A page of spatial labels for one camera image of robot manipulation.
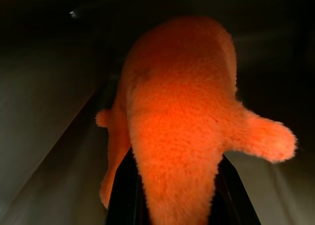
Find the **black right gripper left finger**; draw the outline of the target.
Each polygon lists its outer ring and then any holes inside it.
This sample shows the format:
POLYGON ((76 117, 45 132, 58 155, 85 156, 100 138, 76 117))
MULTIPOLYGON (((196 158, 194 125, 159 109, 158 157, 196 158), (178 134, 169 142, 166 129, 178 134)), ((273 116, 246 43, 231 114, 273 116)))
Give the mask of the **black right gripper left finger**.
POLYGON ((115 173, 106 225, 147 225, 142 178, 132 150, 127 152, 115 173))

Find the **orange plush toy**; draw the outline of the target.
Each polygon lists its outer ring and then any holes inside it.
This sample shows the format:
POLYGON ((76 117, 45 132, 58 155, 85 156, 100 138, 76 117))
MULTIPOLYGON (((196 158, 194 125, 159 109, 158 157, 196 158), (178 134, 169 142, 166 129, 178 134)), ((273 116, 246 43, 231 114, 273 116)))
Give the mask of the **orange plush toy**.
POLYGON ((109 134, 103 206, 128 150, 152 225, 207 225, 226 151, 272 163, 293 158, 292 131, 246 109, 236 83, 232 38, 210 17, 180 16, 140 37, 126 57, 112 107, 95 117, 109 134))

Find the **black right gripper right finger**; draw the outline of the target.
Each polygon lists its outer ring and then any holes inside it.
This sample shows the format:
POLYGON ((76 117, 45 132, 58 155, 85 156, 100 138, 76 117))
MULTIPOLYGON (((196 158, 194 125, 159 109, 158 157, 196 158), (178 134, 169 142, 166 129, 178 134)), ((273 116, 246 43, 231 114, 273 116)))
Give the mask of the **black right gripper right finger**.
POLYGON ((223 156, 215 177, 213 225, 258 225, 258 216, 233 164, 223 156))

